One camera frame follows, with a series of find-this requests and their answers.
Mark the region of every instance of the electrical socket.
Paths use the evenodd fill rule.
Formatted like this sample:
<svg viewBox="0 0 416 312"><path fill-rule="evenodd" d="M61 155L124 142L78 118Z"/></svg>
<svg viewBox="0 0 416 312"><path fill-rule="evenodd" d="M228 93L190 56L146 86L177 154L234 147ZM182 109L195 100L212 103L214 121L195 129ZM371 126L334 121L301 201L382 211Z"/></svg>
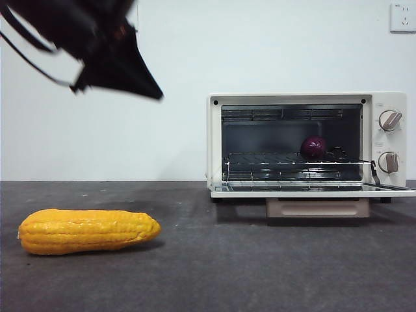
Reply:
<svg viewBox="0 0 416 312"><path fill-rule="evenodd" d="M390 5L390 31L392 33L416 33L416 3L392 3Z"/></svg>

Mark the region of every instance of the purple onion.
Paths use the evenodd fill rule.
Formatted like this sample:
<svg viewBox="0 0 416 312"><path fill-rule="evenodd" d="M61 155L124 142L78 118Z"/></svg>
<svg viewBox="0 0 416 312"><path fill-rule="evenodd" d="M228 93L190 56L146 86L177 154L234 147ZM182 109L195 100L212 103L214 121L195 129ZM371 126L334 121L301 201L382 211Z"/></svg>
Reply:
<svg viewBox="0 0 416 312"><path fill-rule="evenodd" d="M313 135L306 138L300 146L300 154L303 158L315 161L323 158L326 152L326 141L321 136Z"/></svg>

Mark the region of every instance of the corn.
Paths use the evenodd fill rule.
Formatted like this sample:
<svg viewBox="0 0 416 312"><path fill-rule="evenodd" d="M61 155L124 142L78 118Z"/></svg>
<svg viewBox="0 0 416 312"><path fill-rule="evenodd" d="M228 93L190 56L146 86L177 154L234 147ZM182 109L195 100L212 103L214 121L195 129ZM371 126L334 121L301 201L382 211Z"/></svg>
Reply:
<svg viewBox="0 0 416 312"><path fill-rule="evenodd" d="M159 223L146 213L45 209L20 224L18 239L31 254L63 255L118 250L150 241L160 232Z"/></svg>

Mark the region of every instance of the oven knob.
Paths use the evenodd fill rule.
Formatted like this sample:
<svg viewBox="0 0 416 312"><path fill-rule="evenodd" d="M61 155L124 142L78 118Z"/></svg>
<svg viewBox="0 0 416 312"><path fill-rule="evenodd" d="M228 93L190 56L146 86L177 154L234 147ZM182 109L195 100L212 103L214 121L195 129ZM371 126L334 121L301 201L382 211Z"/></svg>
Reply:
<svg viewBox="0 0 416 312"><path fill-rule="evenodd" d="M384 172L392 174L393 172L398 172L398 156L392 151L388 151L380 156L378 159L378 166Z"/></svg>
<svg viewBox="0 0 416 312"><path fill-rule="evenodd" d="M401 112L387 110L385 112L382 112L380 118L378 119L378 123L384 131L393 131L402 116L403 115Z"/></svg>

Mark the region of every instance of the tabletop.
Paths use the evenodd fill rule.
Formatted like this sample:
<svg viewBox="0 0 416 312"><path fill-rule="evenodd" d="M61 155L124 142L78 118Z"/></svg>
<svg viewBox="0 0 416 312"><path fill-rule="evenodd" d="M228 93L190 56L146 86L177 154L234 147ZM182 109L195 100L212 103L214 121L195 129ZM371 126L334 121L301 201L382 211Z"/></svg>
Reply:
<svg viewBox="0 0 416 312"><path fill-rule="evenodd" d="M29 255L18 226L49 207L142 211L163 229L117 252ZM416 198L354 220L265 210L213 203L202 181L3 182L1 311L415 311Z"/></svg>

